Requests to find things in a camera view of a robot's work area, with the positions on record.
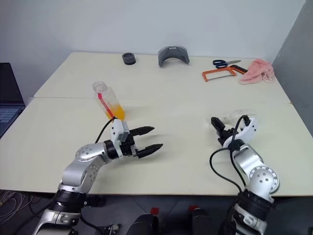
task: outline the floor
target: floor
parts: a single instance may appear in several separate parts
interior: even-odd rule
[[[151,208],[159,208],[158,217],[163,234],[186,234],[181,228],[186,224],[189,206],[201,207],[209,213],[212,218],[209,225],[212,229],[211,234],[216,235],[234,199],[217,196],[107,196],[106,198],[104,207],[84,208],[83,216],[97,226],[121,224],[118,235],[125,235],[137,217],[150,212]],[[32,206],[33,210],[38,211],[48,203],[48,200],[43,199]],[[7,210],[8,207],[1,207],[0,216],[6,214]],[[11,235],[31,215],[29,208],[26,207],[0,226],[0,235]],[[31,235],[38,220],[34,218],[19,234]],[[313,197],[280,200],[277,209],[271,211],[268,216],[266,235],[307,235],[310,226],[313,226]],[[80,235],[94,234],[94,229],[82,222],[79,222],[75,229]]]

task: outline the white table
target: white table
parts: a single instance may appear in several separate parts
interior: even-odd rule
[[[125,84],[115,85],[118,83],[115,77],[104,75],[104,70],[94,63],[83,67],[81,73],[76,72],[79,66],[73,70],[74,61],[82,61],[85,56],[97,65],[99,63],[94,57],[117,58],[117,55],[74,53],[61,65],[0,140],[0,188],[56,191],[62,172],[73,160],[77,149],[94,142],[107,121],[92,98],[91,84],[99,78],[83,76],[85,71],[96,75],[96,70],[99,70],[98,76],[102,74],[108,85],[117,90],[129,127],[150,125],[156,128],[137,137],[137,147],[153,143],[164,143],[164,146],[149,157],[116,160],[104,166],[91,193],[235,195],[236,188],[216,176],[207,163],[209,155],[220,146],[215,130],[206,120],[211,116],[223,117],[236,109],[252,109],[258,115],[260,127],[250,144],[279,174],[281,187],[275,195],[313,195],[310,187],[313,180],[313,139],[277,81],[244,86],[231,77],[205,83],[202,71],[197,77],[191,76],[198,74],[192,68],[198,70],[198,64],[209,63],[212,58],[191,58],[190,66],[177,63],[159,69],[163,75],[159,74],[162,82],[157,83],[156,57],[140,56],[137,57],[138,64],[141,58],[154,58],[150,67],[146,64],[145,69],[137,67],[133,70],[131,66],[115,65],[116,71],[133,70],[124,73],[129,75],[125,83],[131,88],[132,80],[137,86],[125,93]],[[180,77],[176,77],[172,67],[182,67],[188,72],[179,72]],[[152,71],[150,78],[141,75],[149,70]],[[56,77],[59,71],[63,71],[64,76]],[[69,90],[66,93],[61,89],[65,86],[62,84],[70,84],[74,77],[80,84],[76,86],[79,92]],[[150,92],[137,92],[137,89],[151,84],[153,89]],[[244,98],[239,91],[245,94],[254,91],[258,95]],[[105,132],[102,140],[108,138],[108,132]],[[239,181],[226,153],[217,155],[214,164],[219,172]]]

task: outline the pink cloth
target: pink cloth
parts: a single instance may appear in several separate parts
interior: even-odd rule
[[[272,65],[264,60],[256,59],[251,63],[243,77],[239,80],[241,84],[258,83],[262,80],[272,83],[274,82],[274,70]]]

